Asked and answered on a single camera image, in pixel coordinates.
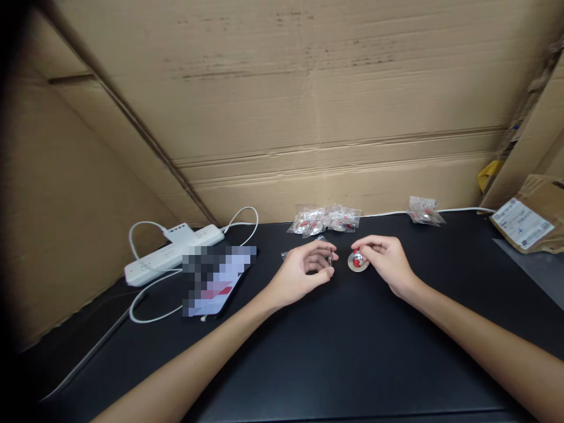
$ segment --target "power outlet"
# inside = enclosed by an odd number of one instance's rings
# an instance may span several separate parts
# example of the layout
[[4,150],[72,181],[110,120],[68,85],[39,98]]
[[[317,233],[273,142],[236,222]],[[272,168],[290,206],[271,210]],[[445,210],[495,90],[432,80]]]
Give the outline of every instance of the power outlet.
[[207,247],[217,244],[225,236],[215,225],[208,225],[196,232],[193,237],[167,245],[141,260],[129,263],[124,269],[128,285],[140,287],[165,273],[163,270],[175,268],[182,263],[184,247]]

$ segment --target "hand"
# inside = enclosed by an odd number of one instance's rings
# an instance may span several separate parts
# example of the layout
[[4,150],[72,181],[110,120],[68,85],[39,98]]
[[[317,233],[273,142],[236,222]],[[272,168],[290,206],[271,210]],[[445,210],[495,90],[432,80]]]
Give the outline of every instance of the hand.
[[[336,249],[333,244],[316,240],[290,250],[279,271],[259,294],[261,301],[269,307],[282,308],[328,282],[335,269],[329,266],[326,257],[332,254],[332,259],[338,260],[339,256],[332,252]],[[306,275],[311,270],[317,273]]]
[[351,248],[374,266],[392,292],[400,298],[423,282],[413,273],[400,240],[395,237],[369,235],[356,241]]

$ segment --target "smartphone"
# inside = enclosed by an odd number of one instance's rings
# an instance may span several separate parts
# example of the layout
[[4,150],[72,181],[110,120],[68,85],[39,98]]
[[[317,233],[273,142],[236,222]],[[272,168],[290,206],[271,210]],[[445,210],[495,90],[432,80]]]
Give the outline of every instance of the smartphone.
[[182,272],[187,275],[189,298],[182,300],[182,316],[221,317],[256,257],[254,246],[186,247]]

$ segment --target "clear plastic packet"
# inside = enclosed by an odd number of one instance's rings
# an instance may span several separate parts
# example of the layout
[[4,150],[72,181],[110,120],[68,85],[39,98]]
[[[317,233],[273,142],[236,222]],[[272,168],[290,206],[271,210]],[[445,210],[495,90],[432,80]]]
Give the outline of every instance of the clear plastic packet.
[[325,217],[324,207],[317,209],[315,212],[307,213],[306,217],[310,219],[310,226],[307,231],[303,233],[302,238],[317,235],[325,230],[325,226],[323,225],[323,218]]
[[361,210],[351,209],[340,204],[332,204],[327,214],[328,229],[338,232],[355,232],[360,225]]
[[313,219],[316,218],[318,210],[317,206],[311,204],[297,204],[296,205],[296,216],[294,218],[294,223],[290,225],[286,232],[305,234],[309,231]]
[[414,223],[430,224],[440,226],[446,223],[442,216],[437,212],[438,203],[435,199],[421,197],[409,197],[409,209],[407,213]]

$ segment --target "black desk surface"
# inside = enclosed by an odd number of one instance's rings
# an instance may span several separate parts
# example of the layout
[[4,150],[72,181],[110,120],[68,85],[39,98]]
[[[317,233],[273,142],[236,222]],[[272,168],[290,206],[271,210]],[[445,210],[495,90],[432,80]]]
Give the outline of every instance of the black desk surface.
[[[378,418],[378,421],[507,421],[531,417],[450,338],[396,298],[376,271],[353,273],[354,240],[397,236],[429,285],[564,359],[564,312],[494,243],[485,216],[446,215],[444,227],[407,216],[363,218],[354,234],[325,232],[341,260],[335,275],[263,324],[220,371],[186,421],[241,422]],[[46,406],[61,421],[89,421],[161,365],[244,306],[272,278],[280,253],[302,245],[288,224],[260,225],[260,251],[219,321],[180,312],[151,324],[125,322],[82,372]],[[252,227],[226,241],[239,245]],[[182,276],[152,288],[136,313],[177,307]]]

